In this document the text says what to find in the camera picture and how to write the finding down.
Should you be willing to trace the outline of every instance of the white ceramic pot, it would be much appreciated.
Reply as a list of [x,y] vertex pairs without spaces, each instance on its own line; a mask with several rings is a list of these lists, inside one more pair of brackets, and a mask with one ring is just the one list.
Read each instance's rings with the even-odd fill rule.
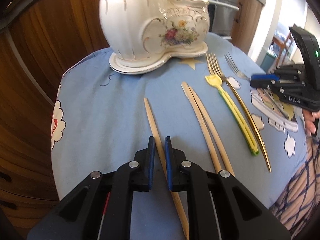
[[100,24],[114,51],[111,67],[139,72],[157,68],[172,56],[204,54],[208,4],[208,0],[100,0]]

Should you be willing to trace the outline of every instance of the bamboo chopstick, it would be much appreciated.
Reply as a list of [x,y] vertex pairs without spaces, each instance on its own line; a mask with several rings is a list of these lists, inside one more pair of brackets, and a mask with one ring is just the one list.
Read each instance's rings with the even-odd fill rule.
[[194,97],[194,99],[195,99],[195,101],[196,101],[196,103],[197,103],[197,105],[198,105],[198,107],[200,109],[200,112],[202,113],[205,121],[208,124],[209,130],[212,133],[212,136],[213,136],[214,140],[216,141],[217,147],[219,149],[219,152],[220,152],[220,155],[222,157],[223,163],[224,163],[224,165],[226,167],[226,170],[229,171],[234,176],[235,174],[234,174],[233,168],[231,166],[230,160],[228,158],[228,155],[226,153],[226,150],[225,150],[225,148],[224,148],[224,146],[222,144],[222,141],[221,141],[221,139],[219,137],[219,134],[218,134],[216,128],[214,127],[213,122],[212,122],[207,110],[205,109],[204,105],[202,104],[200,98],[198,97],[196,92],[193,90],[193,88],[192,87],[189,87],[189,88],[190,88],[191,93],[192,93],[192,95],[193,95],[193,97]]
[[188,84],[186,82],[182,82],[181,86],[183,88],[183,91],[184,91],[185,95],[189,99],[193,110],[195,111],[196,117],[197,117],[197,119],[199,121],[202,133],[204,135],[204,139],[205,139],[205,141],[207,143],[207,146],[208,146],[208,149],[209,149],[209,152],[210,152],[210,155],[211,155],[211,159],[212,159],[215,171],[216,171],[216,173],[218,173],[219,171],[222,170],[222,168],[221,168],[218,156],[217,156],[217,152],[216,152],[216,150],[214,148],[214,145],[213,145],[213,142],[211,140],[211,136],[210,136],[210,133],[208,131],[208,128],[205,125],[205,122],[204,122],[204,119],[202,117],[202,114],[201,114],[201,112],[200,112],[200,110],[198,108],[198,105],[197,105],[197,103],[196,103],[196,101],[195,101],[195,99],[194,99],[194,97],[193,97],[193,95],[191,93],[190,88],[188,87]]
[[[160,139],[160,136],[159,136],[159,133],[158,133],[158,130],[157,130],[155,119],[153,118],[153,114],[152,114],[150,105],[148,103],[148,99],[144,98],[143,100],[144,100],[144,106],[146,108],[146,112],[147,112],[150,128],[151,128],[151,131],[152,131],[152,135],[155,138],[156,147],[157,147],[158,155],[159,155],[159,158],[160,158],[160,161],[161,161],[161,165],[162,165],[165,177],[167,178],[167,168],[166,168],[166,164],[165,164],[164,150],[163,150],[161,139]],[[171,195],[172,195],[172,198],[173,198],[174,205],[176,206],[178,216],[180,218],[180,222],[181,222],[181,225],[182,225],[183,233],[184,233],[186,239],[189,240],[189,222],[188,222],[186,213],[185,213],[185,211],[183,209],[179,193],[178,192],[171,192]]]

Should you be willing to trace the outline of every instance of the fork tines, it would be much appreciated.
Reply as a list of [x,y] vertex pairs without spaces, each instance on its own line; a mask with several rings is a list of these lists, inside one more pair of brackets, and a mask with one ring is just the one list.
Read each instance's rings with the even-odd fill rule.
[[216,55],[215,54],[212,55],[212,53],[207,53],[206,57],[207,57],[207,63],[208,63],[210,74],[222,76],[222,71],[220,69]]
[[229,66],[232,68],[232,71],[235,73],[239,73],[239,69],[236,66],[235,62],[233,61],[230,53],[229,53],[229,56],[225,54],[224,57],[226,58],[226,61],[228,62]]

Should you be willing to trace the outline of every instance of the white cloud print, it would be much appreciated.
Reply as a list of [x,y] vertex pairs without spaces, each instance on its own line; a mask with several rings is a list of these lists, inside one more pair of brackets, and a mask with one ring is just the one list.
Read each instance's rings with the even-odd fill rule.
[[61,109],[61,103],[56,101],[53,109],[52,121],[51,121],[51,150],[54,147],[54,143],[58,142],[62,138],[62,131],[66,127],[66,122],[62,120],[63,110]]
[[288,157],[291,158],[295,154],[294,148],[296,146],[296,141],[293,137],[291,137],[288,133],[288,137],[284,142],[284,150],[287,152]]
[[251,117],[252,117],[254,123],[256,124],[258,130],[259,131],[263,130],[264,129],[264,122],[262,121],[262,116],[251,114]]
[[230,76],[230,77],[227,77],[227,79],[234,89],[240,89],[240,83],[234,77]]

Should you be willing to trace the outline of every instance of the fabric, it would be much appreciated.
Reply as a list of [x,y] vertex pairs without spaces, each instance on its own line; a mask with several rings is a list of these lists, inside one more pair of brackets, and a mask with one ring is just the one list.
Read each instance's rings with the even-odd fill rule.
[[[290,116],[286,120],[263,91],[252,89],[248,81],[234,75],[225,53],[231,54],[247,76],[263,73],[241,50],[214,34],[208,35],[206,43],[260,128],[272,173],[261,153],[257,157],[250,154],[226,103],[217,89],[206,83],[204,76],[209,72],[204,56],[197,61],[172,58],[155,71],[129,76],[110,69],[108,59],[112,51],[108,48],[84,58],[61,80],[52,120],[52,169],[60,199],[90,172],[115,171],[132,160],[136,151],[147,147],[152,133],[144,97],[149,100],[161,139],[171,136],[173,147],[184,151],[188,160],[214,172],[199,123],[181,88],[183,81],[193,87],[206,107],[236,178],[267,208],[278,199],[306,159],[303,123],[292,106],[281,103]],[[223,88],[243,113],[230,88],[226,84]],[[135,192],[133,196],[132,240],[184,239],[167,188],[156,155],[152,190]],[[186,194],[180,193],[180,197],[187,210]]]
[[290,230],[292,238],[304,228],[320,201],[320,146],[308,138],[308,156],[270,211]]

